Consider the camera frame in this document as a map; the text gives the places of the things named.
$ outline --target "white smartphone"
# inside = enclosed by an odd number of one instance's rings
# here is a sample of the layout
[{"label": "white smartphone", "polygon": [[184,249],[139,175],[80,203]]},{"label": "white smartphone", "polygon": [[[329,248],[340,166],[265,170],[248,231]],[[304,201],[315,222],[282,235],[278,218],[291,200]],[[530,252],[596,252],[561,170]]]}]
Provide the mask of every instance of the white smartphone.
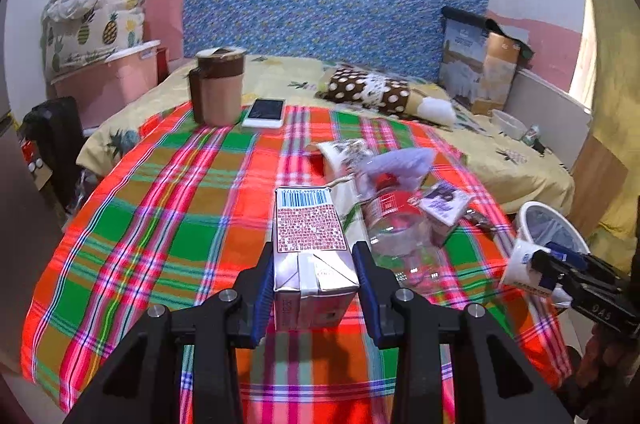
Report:
[{"label": "white smartphone", "polygon": [[280,128],[284,123],[284,100],[258,98],[242,121],[243,127]]}]

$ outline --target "pink wall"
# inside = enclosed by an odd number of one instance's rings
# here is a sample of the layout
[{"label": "pink wall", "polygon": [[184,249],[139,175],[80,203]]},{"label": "pink wall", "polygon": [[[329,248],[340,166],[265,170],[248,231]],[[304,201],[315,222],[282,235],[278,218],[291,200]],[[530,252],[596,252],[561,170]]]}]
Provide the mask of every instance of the pink wall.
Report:
[{"label": "pink wall", "polygon": [[145,40],[160,40],[168,61],[182,58],[182,0],[146,0]]},{"label": "pink wall", "polygon": [[[182,0],[147,0],[145,11],[145,40],[161,40],[170,61],[182,58]],[[493,11],[488,16],[499,24],[528,30],[529,46],[536,53],[531,71],[569,90],[580,49],[579,32],[528,18],[507,18]]]},{"label": "pink wall", "polygon": [[559,89],[569,91],[582,39],[579,32],[529,18],[506,18],[493,11],[487,16],[504,26],[528,30],[528,45],[535,52],[530,70]]}]

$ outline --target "fabric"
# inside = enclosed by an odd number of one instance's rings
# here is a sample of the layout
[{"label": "fabric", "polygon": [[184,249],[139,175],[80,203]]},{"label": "fabric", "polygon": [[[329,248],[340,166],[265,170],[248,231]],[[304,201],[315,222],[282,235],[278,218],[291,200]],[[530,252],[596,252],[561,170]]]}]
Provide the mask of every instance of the fabric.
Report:
[{"label": "fabric", "polygon": [[416,115],[445,127],[456,122],[456,111],[451,102],[437,98],[422,98],[417,106]]},{"label": "fabric", "polygon": [[640,8],[635,0],[593,0],[597,57],[591,131],[629,170],[600,221],[609,235],[591,252],[629,271],[640,192]]},{"label": "fabric", "polygon": [[[473,194],[472,207],[498,234],[492,241],[461,223],[445,246],[442,291],[432,301],[455,308],[485,304],[549,385],[557,386],[570,371],[558,322],[539,299],[497,290],[511,226],[432,128],[289,106],[279,130],[211,129],[195,125],[188,103],[120,161],[71,222],[25,321],[24,376],[69,410],[148,305],[199,305],[256,263],[271,234],[274,188],[324,183],[303,151],[307,144],[352,138],[378,152],[437,150],[433,176]],[[190,422],[191,353],[183,362],[181,422]],[[387,422],[397,355],[373,346],[357,298],[334,330],[275,333],[272,320],[255,351],[236,353],[245,420]],[[452,372],[445,348],[442,357],[450,422]]]},{"label": "fabric", "polygon": [[329,78],[324,97],[334,103],[361,103],[380,114],[399,115],[406,108],[409,93],[406,80],[338,67]]},{"label": "fabric", "polygon": [[[118,114],[105,121],[82,147],[77,163],[98,176],[107,175],[122,155],[140,140],[140,130],[148,133],[171,110],[189,99],[189,63],[175,70],[162,84],[148,91]],[[247,56],[242,84],[242,101],[251,104],[256,98],[282,98],[289,105],[331,107],[344,112],[356,112],[361,117],[380,114],[362,106],[334,104],[316,96],[325,72],[344,63],[321,62],[312,58]],[[351,66],[356,70],[371,70]],[[386,74],[398,78],[397,74]],[[438,99],[448,100],[447,93],[434,84],[412,82],[412,89]],[[535,150],[519,141],[500,135],[485,118],[472,115],[456,106],[453,129],[435,128],[437,134],[464,154],[466,165],[478,176],[506,213],[517,213],[524,202],[537,200],[567,214],[574,197],[574,180],[553,154],[540,157]],[[516,165],[504,160],[501,150],[512,150],[526,157],[526,163]]]},{"label": "fabric", "polygon": [[251,52],[369,62],[435,80],[440,10],[484,15],[489,0],[184,0],[184,54],[239,45]]},{"label": "fabric", "polygon": [[145,0],[50,0],[42,14],[47,78],[142,43]]}]

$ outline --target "metal screw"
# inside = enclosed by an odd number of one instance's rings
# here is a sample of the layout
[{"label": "metal screw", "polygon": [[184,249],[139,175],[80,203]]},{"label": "metal screw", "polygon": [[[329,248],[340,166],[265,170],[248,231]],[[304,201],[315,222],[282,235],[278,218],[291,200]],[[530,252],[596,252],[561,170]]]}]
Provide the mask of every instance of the metal screw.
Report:
[{"label": "metal screw", "polygon": [[396,290],[396,298],[400,301],[411,301],[414,298],[414,293],[409,289]]},{"label": "metal screw", "polygon": [[151,305],[146,313],[152,318],[159,318],[162,314],[164,314],[164,305]]},{"label": "metal screw", "polygon": [[218,297],[222,299],[222,301],[230,302],[238,297],[238,293],[233,289],[225,289],[220,291]]},{"label": "metal screw", "polygon": [[479,303],[471,303],[471,305],[467,306],[466,311],[474,318],[481,318],[486,314],[485,308]]}]

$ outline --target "red plaid cloth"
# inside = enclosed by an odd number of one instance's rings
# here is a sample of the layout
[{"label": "red plaid cloth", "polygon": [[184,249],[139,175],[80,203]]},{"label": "red plaid cloth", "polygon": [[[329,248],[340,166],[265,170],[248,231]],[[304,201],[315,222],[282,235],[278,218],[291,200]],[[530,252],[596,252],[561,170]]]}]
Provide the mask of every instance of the red plaid cloth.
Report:
[{"label": "red plaid cloth", "polygon": [[[459,153],[418,123],[288,107],[280,130],[213,130],[178,107],[102,181],[68,228],[36,286],[22,342],[25,377],[69,410],[100,364],[151,304],[199,305],[252,267],[271,232],[273,190],[321,185],[310,143],[362,137],[378,152],[438,151],[432,174],[474,195],[499,228],[491,240],[465,221],[448,239],[442,291],[432,301],[483,303],[551,385],[570,366],[550,308],[498,289],[511,226]],[[449,356],[441,348],[445,417],[454,415]],[[367,336],[357,298],[332,330],[278,332],[255,351],[238,350],[245,419],[257,422],[387,422],[396,350]],[[191,415],[193,354],[184,356],[181,416]]]}]

